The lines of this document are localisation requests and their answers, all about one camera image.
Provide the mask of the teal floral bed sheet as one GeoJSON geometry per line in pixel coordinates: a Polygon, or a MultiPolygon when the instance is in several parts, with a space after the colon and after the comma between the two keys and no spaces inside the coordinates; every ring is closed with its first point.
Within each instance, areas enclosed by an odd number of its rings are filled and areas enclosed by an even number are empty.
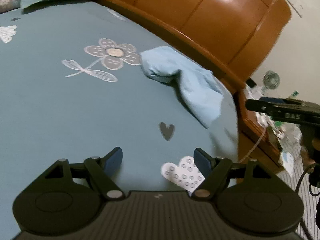
{"type": "Polygon", "coordinates": [[[165,42],[94,2],[55,3],[1,14],[1,239],[19,227],[16,196],[58,159],[80,163],[115,147],[123,163],[115,175],[124,191],[176,190],[161,175],[200,147],[212,156],[238,158],[236,110],[224,90],[221,115],[204,128],[185,107],[175,85],[149,79],[125,63],[113,75],[85,52],[101,38],[132,44],[138,52],[165,42]]]}

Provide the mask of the wooden headboard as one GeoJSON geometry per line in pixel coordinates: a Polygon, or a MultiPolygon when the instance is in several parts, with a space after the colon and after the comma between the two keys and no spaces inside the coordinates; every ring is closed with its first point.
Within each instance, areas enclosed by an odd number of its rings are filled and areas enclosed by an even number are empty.
{"type": "Polygon", "coordinates": [[[232,93],[263,62],[291,18],[285,0],[97,0],[162,38],[232,93]]]}

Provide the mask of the small white desk fan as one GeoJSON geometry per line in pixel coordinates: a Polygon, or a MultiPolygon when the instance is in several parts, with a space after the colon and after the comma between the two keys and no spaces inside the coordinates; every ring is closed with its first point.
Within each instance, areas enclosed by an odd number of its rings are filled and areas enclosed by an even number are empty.
{"type": "Polygon", "coordinates": [[[263,88],[262,91],[266,92],[267,90],[274,90],[280,85],[280,76],[272,71],[268,70],[263,77],[263,88]]]}

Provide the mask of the light blue cartoon sweatshirt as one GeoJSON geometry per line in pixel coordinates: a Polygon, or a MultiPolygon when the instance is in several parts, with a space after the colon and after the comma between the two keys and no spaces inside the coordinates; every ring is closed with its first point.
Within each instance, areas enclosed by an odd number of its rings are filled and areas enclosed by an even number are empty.
{"type": "Polygon", "coordinates": [[[183,102],[204,128],[220,116],[224,92],[210,70],[168,46],[143,51],[140,58],[148,78],[177,82],[183,102]]]}

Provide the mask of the wooden bedside table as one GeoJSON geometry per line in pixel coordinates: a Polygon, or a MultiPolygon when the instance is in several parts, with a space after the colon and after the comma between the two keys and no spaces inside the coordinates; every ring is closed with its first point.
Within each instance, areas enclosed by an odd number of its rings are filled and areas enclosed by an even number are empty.
{"type": "Polygon", "coordinates": [[[269,142],[268,133],[258,124],[255,113],[246,109],[245,93],[235,94],[234,101],[238,113],[238,161],[245,164],[249,159],[257,159],[273,173],[282,171],[280,151],[269,142]]]}

